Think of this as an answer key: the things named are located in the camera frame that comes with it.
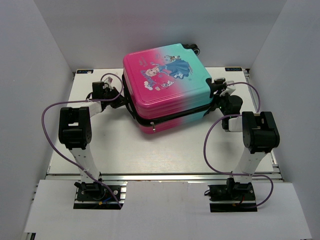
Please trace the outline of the teal suitcase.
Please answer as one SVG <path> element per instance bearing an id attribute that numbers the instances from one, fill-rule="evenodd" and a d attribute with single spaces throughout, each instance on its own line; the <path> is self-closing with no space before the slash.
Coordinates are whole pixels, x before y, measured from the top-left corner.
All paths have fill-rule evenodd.
<path id="1" fill-rule="evenodd" d="M 171 44 L 127 54 L 123 84 L 128 106 L 146 134 L 201 119 L 225 80 L 213 80 L 196 44 Z"/>

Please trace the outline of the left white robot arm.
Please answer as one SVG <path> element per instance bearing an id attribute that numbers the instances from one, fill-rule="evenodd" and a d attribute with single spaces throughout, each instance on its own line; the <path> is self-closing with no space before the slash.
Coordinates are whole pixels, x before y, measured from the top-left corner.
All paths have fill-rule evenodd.
<path id="1" fill-rule="evenodd" d="M 112 86 L 112 78 L 92 83 L 92 100 L 81 103 L 78 107 L 60 109 L 58 138 L 70 151 L 75 163 L 79 165 L 81 182 L 75 186 L 83 194 L 99 200 L 105 196 L 106 187 L 97 182 L 101 179 L 90 149 L 92 140 L 91 117 L 101 113 L 110 105 L 117 107 L 122 98 Z"/>

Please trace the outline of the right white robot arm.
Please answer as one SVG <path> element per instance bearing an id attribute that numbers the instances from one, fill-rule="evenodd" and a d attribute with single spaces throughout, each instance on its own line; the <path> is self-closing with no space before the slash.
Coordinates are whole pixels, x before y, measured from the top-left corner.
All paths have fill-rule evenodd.
<path id="1" fill-rule="evenodd" d="M 235 89 L 228 84 L 214 84 L 210 96 L 213 97 L 211 110 L 219 109 L 224 118 L 221 126 L 226 132 L 241 132 L 244 144 L 242 156 L 226 182 L 226 195 L 236 200 L 249 192 L 252 176 L 261 160 L 278 147 L 280 134 L 272 112 L 241 112 L 243 100 L 232 95 Z"/>

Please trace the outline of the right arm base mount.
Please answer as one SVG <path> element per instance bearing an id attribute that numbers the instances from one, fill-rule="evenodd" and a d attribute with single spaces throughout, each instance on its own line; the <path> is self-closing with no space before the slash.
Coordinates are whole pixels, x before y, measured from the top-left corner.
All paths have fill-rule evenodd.
<path id="1" fill-rule="evenodd" d="M 235 189 L 227 184 L 213 184 L 208 186 L 204 196 L 209 197 L 211 213 L 245 213 L 257 212 L 256 196 L 253 185 L 248 189 Z"/>

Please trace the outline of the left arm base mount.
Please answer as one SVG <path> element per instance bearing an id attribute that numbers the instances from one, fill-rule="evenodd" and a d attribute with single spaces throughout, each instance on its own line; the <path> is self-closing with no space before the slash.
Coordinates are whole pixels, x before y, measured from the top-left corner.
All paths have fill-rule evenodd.
<path id="1" fill-rule="evenodd" d="M 75 210 L 120 210 L 121 207 L 113 195 L 123 206 L 125 200 L 125 187 L 121 185 L 105 186 L 96 182 L 75 182 L 76 194 L 73 209 Z"/>

